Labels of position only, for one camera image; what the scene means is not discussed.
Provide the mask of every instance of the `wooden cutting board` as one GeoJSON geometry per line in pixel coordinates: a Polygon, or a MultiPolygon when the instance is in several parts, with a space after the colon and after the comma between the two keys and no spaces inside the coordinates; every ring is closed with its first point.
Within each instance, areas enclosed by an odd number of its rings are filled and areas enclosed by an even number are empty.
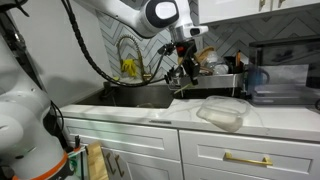
{"type": "Polygon", "coordinates": [[[88,169],[90,180],[109,180],[104,157],[99,141],[87,146],[88,149],[88,169]]]}

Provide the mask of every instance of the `yellow glove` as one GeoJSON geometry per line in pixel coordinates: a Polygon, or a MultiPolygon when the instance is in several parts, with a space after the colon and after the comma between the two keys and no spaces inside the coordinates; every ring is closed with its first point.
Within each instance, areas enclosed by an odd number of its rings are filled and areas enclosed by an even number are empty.
{"type": "Polygon", "coordinates": [[[123,60],[122,67],[121,67],[122,72],[127,72],[129,76],[136,77],[136,64],[134,63],[133,59],[125,59],[123,60]]]}

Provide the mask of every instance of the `kitchen wall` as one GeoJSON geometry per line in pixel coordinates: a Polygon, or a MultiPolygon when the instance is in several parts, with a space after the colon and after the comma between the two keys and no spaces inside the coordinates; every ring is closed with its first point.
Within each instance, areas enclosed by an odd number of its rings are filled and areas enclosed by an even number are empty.
{"type": "MultiPolygon", "coordinates": [[[[95,10],[71,3],[92,58],[111,74],[95,10]]],[[[30,17],[17,9],[11,14],[49,97],[63,106],[101,89],[104,79],[86,62],[61,1],[29,0],[23,8],[30,17]]]]}
{"type": "MultiPolygon", "coordinates": [[[[136,9],[139,9],[146,2],[146,0],[122,1],[136,9]]],[[[197,24],[198,1],[189,0],[189,4],[192,11],[191,17],[197,24]]],[[[144,65],[150,66],[152,71],[154,70],[159,58],[156,53],[157,50],[171,40],[167,30],[162,31],[150,40],[145,40],[138,37],[126,25],[107,15],[97,12],[97,16],[114,75],[121,76],[115,44],[123,34],[130,34],[136,38],[144,58],[144,65]]],[[[203,45],[214,46],[220,56],[235,55],[239,49],[245,56],[248,56],[250,42],[316,34],[320,34],[320,9],[210,26],[210,32],[203,36],[203,45]]],[[[124,43],[123,47],[121,49],[121,57],[123,59],[136,57],[134,48],[130,46],[130,43],[124,43]]],[[[160,75],[175,65],[176,60],[176,54],[166,57],[164,63],[162,63],[160,75]]]]}

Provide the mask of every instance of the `upper cabinet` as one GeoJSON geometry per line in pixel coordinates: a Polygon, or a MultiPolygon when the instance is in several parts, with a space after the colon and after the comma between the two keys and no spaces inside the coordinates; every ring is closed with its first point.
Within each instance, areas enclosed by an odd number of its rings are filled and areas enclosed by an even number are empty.
{"type": "Polygon", "coordinates": [[[272,0],[199,0],[200,24],[271,11],[272,0]]]}
{"type": "Polygon", "coordinates": [[[237,21],[257,15],[272,15],[280,10],[299,10],[298,7],[320,5],[320,0],[199,0],[199,23],[237,21]]]}
{"type": "Polygon", "coordinates": [[[320,0],[273,0],[272,10],[284,10],[295,7],[319,4],[320,0]]]}

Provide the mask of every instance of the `black cable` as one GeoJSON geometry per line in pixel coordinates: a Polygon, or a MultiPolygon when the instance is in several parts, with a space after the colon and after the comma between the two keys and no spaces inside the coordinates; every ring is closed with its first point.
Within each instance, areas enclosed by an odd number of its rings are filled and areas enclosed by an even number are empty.
{"type": "Polygon", "coordinates": [[[83,169],[83,152],[80,153],[80,162],[81,162],[81,180],[84,180],[84,169],[83,169]]]}
{"type": "Polygon", "coordinates": [[[53,105],[55,110],[57,110],[59,112],[59,115],[61,117],[61,130],[60,130],[60,133],[58,134],[58,135],[61,135],[63,132],[63,127],[64,127],[64,118],[63,118],[62,112],[60,111],[59,107],[56,104],[54,104],[52,101],[51,101],[51,104],[53,105]]]}
{"type": "Polygon", "coordinates": [[[156,76],[157,72],[158,72],[158,69],[160,67],[160,64],[162,62],[162,59],[163,59],[163,56],[165,55],[165,53],[167,52],[167,49],[165,49],[164,53],[161,55],[160,57],[160,60],[159,60],[159,63],[158,63],[158,66],[157,66],[157,69],[155,71],[155,73],[152,75],[152,77],[150,78],[150,80],[148,81],[145,81],[145,82],[142,82],[142,83],[136,83],[136,84],[130,84],[130,83],[124,83],[124,82],[120,82],[120,81],[116,81],[114,80],[112,77],[108,76],[104,71],[102,71],[100,69],[100,67],[97,66],[97,64],[93,61],[92,57],[90,56],[90,53],[89,51],[87,50],[87,47],[84,43],[84,40],[82,38],[82,35],[81,35],[81,32],[79,30],[79,26],[78,26],[78,23],[76,21],[76,17],[74,15],[74,13],[72,12],[72,7],[71,7],[71,4],[70,4],[70,1],[69,0],[61,0],[62,1],[62,4],[69,16],[69,20],[70,20],[70,23],[72,25],[72,29],[74,31],[74,34],[78,40],[78,44],[81,48],[81,51],[84,55],[84,57],[86,58],[86,60],[88,61],[88,63],[91,65],[91,67],[101,76],[103,77],[104,79],[106,79],[107,81],[113,83],[113,84],[116,84],[116,85],[119,85],[119,86],[124,86],[124,87],[141,87],[141,86],[146,86],[148,85],[149,83],[152,83],[151,81],[154,79],[154,77],[156,76]]]}
{"type": "Polygon", "coordinates": [[[174,70],[174,72],[176,72],[178,69],[180,69],[180,67],[182,66],[183,62],[186,60],[187,56],[189,55],[189,52],[191,51],[191,49],[195,46],[196,44],[193,43],[186,51],[185,55],[183,56],[180,64],[178,65],[178,67],[174,70]]]}
{"type": "Polygon", "coordinates": [[[52,101],[51,101],[51,109],[53,110],[53,112],[54,112],[54,117],[56,118],[56,122],[54,123],[54,127],[53,127],[53,132],[55,132],[55,131],[56,131],[56,128],[57,128],[57,124],[58,124],[58,116],[57,116],[57,110],[56,110],[56,108],[54,107],[52,101]]]}
{"type": "Polygon", "coordinates": [[[26,3],[28,0],[21,1],[15,0],[17,8],[27,17],[30,17],[29,14],[21,7],[22,4],[26,3]]]}

